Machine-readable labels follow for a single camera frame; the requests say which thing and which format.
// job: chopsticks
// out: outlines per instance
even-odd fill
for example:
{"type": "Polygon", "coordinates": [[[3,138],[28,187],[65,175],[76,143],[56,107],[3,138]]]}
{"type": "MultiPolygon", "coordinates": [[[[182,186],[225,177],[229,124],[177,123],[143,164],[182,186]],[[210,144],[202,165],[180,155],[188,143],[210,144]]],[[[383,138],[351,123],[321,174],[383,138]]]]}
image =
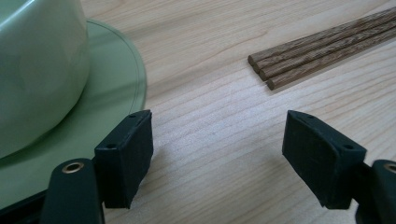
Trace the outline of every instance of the chopsticks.
{"type": "Polygon", "coordinates": [[[271,90],[396,36],[396,7],[248,56],[271,90]]]}

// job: light wood surface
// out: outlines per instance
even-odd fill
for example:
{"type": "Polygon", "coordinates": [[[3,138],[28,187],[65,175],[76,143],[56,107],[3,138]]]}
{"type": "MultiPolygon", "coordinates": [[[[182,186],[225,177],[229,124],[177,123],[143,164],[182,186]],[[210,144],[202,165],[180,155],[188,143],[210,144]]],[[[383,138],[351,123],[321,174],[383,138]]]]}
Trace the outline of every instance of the light wood surface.
{"type": "Polygon", "coordinates": [[[396,41],[270,91],[247,57],[396,7],[385,0],[82,0],[127,34],[148,75],[155,152],[131,210],[107,223],[355,223],[321,208],[281,155],[288,109],[396,160],[396,41]]]}

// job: metal grommet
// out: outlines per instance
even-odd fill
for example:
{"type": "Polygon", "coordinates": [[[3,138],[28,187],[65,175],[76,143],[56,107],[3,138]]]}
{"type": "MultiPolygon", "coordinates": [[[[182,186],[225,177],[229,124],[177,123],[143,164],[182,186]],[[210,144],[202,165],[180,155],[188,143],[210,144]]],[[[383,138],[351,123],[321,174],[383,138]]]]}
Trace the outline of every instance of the metal grommet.
{"type": "Polygon", "coordinates": [[[82,169],[82,167],[84,167],[84,163],[76,161],[76,162],[72,162],[70,164],[67,164],[63,169],[62,172],[64,172],[65,174],[73,174],[79,170],[82,169]]]}
{"type": "Polygon", "coordinates": [[[385,169],[393,172],[394,174],[396,174],[396,164],[393,163],[387,163],[384,165],[385,169]]]}

